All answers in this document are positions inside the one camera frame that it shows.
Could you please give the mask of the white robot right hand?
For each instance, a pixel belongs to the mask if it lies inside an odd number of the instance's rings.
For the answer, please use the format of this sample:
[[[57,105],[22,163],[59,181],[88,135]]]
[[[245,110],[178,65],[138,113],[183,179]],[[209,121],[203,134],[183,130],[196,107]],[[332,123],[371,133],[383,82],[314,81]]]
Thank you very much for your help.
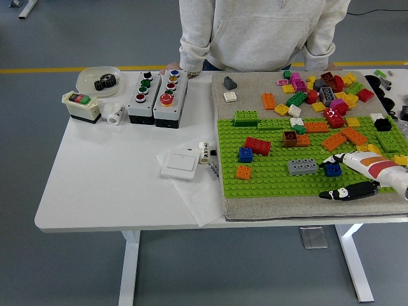
[[[357,200],[377,194],[378,187],[392,187],[403,199],[407,199],[407,169],[375,152],[349,152],[334,154],[320,166],[343,163],[368,178],[337,190],[323,191],[320,198],[329,200]]]

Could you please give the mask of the person's right hand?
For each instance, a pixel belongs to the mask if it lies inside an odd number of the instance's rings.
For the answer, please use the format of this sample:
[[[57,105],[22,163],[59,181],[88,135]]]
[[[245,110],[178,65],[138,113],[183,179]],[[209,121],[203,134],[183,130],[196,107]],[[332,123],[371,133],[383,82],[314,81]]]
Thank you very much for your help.
[[[180,63],[179,62],[172,62],[166,65],[165,68],[161,69],[159,72],[160,74],[164,75],[166,73],[166,70],[180,70]]]

